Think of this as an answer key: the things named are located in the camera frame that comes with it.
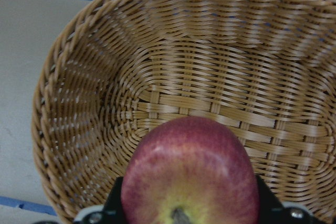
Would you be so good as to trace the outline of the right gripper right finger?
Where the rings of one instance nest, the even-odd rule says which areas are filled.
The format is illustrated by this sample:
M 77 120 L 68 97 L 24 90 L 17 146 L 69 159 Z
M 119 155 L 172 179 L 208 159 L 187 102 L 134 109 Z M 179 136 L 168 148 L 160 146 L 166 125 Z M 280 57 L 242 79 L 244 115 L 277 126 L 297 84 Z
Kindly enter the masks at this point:
M 256 179 L 260 199 L 258 223 L 325 223 L 303 205 L 281 202 L 259 175 Z

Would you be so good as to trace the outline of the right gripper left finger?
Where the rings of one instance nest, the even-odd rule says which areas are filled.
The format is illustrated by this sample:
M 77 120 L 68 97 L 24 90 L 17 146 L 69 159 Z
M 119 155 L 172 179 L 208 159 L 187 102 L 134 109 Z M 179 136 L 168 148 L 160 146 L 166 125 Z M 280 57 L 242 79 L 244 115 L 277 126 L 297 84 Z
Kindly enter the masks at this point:
M 86 207 L 79 211 L 75 223 L 125 223 L 121 205 L 121 185 L 123 177 L 118 177 L 103 205 Z

